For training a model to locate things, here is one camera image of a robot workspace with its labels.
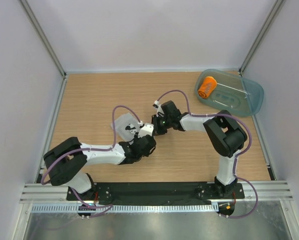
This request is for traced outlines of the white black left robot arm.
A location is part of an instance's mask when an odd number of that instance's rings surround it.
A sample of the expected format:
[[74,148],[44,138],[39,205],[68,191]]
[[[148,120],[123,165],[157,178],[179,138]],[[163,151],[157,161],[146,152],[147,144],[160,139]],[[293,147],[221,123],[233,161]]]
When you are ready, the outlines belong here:
[[52,186],[68,186],[84,200],[90,200],[96,191],[90,175],[82,172],[84,166],[133,164],[151,155],[156,144],[151,135],[136,136],[131,142],[121,141],[114,146],[88,145],[79,142],[77,137],[70,137],[43,156],[46,173],[42,184],[49,176]]

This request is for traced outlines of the orange yellow grey giraffe towel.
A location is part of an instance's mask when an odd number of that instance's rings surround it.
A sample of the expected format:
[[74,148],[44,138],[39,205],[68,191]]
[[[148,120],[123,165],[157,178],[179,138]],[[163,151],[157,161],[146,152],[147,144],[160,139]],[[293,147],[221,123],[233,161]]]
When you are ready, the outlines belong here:
[[197,90],[198,95],[203,98],[207,99],[211,93],[216,89],[218,83],[212,76],[207,76],[203,80],[201,86]]

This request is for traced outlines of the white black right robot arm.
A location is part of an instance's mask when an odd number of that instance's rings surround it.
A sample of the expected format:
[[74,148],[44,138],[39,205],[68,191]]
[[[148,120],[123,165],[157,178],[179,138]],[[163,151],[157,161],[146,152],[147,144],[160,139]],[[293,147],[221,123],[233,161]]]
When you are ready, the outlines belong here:
[[244,147],[248,136],[227,110],[215,116],[196,116],[181,113],[173,101],[153,104],[156,114],[151,117],[156,136],[164,135],[172,128],[181,132],[207,133],[212,146],[219,154],[218,172],[214,178],[214,191],[220,198],[231,196],[238,179],[236,177],[237,155]]

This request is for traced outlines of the light grey panda towel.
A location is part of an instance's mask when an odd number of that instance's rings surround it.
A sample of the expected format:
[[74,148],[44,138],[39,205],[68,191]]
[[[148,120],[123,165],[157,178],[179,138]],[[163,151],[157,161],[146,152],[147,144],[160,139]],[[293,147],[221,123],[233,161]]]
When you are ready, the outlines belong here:
[[134,137],[140,131],[139,122],[131,113],[125,113],[119,117],[112,115],[110,126],[113,130],[114,142],[116,143],[119,138],[124,142],[132,142]]

